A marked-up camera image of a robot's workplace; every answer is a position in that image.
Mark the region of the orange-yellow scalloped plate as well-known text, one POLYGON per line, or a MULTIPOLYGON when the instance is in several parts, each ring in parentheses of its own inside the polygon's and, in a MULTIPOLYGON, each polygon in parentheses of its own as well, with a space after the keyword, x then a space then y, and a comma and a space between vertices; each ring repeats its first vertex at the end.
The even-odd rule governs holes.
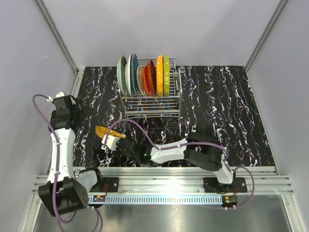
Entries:
MULTIPOLYGON (((104 136, 108 133, 108 131, 109 131, 109 129, 107 127, 95 126, 95 133, 101 139, 104 138, 104 136)), ((119 137, 119 138, 126 138, 126 136, 124 134, 118 133, 114 130, 111 130, 109 135, 119 137)))

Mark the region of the light green flower plate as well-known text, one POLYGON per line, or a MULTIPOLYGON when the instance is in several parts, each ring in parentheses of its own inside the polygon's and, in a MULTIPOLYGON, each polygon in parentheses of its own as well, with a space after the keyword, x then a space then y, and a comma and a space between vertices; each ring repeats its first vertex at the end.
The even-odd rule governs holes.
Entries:
POLYGON ((117 63, 117 81, 121 93, 127 97, 128 91, 126 87, 126 58, 121 55, 117 63))

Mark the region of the white plate teal rim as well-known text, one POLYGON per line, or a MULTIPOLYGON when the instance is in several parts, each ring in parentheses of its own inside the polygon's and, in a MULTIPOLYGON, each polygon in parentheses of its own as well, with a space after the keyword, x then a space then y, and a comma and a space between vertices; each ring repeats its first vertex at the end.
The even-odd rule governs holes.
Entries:
POLYGON ((132 96, 132 91, 131 91, 131 71, 130 71, 130 68, 131 68, 131 58, 132 58, 132 55, 130 54, 129 57, 128 57, 128 60, 127 60, 127 63, 126 63, 126 88, 127 88, 127 95, 129 97, 132 96))

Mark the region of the dark teal plate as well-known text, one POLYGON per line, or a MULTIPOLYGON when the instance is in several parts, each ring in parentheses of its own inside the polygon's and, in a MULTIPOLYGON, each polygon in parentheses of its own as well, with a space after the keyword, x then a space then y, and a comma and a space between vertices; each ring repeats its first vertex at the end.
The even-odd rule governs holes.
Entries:
POLYGON ((131 62, 130 62, 130 83, 131 83, 131 92, 132 95, 139 96, 139 88, 137 81, 137 69, 139 63, 138 58, 135 53, 131 54, 131 62))

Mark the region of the cream plate with dark patch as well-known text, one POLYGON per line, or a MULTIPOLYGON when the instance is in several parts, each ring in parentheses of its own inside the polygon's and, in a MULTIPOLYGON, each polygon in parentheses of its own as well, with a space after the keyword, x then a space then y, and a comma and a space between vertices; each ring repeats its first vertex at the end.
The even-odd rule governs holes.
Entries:
POLYGON ((143 85, 143 67, 139 66, 137 68, 137 81, 138 81, 138 88, 140 91, 140 94, 142 96, 145 96, 145 89, 144 89, 144 85, 143 85))

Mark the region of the red-orange scalloped plate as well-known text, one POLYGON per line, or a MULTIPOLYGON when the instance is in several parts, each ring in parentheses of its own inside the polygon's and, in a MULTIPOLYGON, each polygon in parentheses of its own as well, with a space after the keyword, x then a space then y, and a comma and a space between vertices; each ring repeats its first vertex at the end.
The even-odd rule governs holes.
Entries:
POLYGON ((144 94, 145 96, 149 96, 149 91, 148 91, 148 87, 147 87, 147 78, 146 78, 146 66, 144 66, 143 68, 143 86, 144 86, 144 94))

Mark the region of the dark red scalloped plate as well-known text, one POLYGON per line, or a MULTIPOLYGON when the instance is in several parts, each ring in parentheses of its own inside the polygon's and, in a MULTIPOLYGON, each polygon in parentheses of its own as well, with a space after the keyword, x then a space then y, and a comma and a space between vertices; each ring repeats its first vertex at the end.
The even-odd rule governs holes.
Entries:
POLYGON ((155 65, 153 60, 150 60, 146 65, 146 78, 147 78, 147 87, 150 96, 156 95, 156 72, 155 72, 155 65))

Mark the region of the green scalloped plate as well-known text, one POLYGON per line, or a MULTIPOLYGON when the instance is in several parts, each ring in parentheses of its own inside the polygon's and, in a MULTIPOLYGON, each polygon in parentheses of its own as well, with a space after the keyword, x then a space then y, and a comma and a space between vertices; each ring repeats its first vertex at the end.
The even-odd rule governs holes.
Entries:
POLYGON ((169 56, 163 57, 163 94, 169 96, 169 56))

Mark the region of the yellow scalloped plate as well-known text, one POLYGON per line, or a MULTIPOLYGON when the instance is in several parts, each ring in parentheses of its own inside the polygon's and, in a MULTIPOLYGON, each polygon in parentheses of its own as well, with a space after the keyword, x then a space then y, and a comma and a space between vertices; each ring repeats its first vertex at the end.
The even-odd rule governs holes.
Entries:
POLYGON ((163 96, 163 56, 156 58, 156 93, 157 96, 163 96))

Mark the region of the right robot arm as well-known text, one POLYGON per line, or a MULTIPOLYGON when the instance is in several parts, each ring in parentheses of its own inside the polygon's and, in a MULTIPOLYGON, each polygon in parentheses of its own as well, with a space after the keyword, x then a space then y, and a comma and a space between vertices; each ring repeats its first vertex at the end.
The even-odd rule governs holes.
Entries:
POLYGON ((214 138, 193 132, 173 143, 141 145, 127 138, 114 137, 109 148, 144 167, 185 160, 213 172, 217 180, 210 190, 219 194, 230 192, 236 187, 236 175, 227 162, 228 151, 214 138))

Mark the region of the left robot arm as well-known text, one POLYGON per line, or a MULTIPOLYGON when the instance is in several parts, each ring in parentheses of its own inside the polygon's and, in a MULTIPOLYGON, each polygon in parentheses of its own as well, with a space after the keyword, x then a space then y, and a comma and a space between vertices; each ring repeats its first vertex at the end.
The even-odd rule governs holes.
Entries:
POLYGON ((61 216, 87 208, 88 193, 102 190, 104 180, 97 167, 74 175, 73 148, 81 123, 81 102, 63 92, 46 100, 55 106, 50 120, 45 120, 51 133, 52 159, 46 184, 39 186, 38 195, 50 214, 65 222, 61 216))

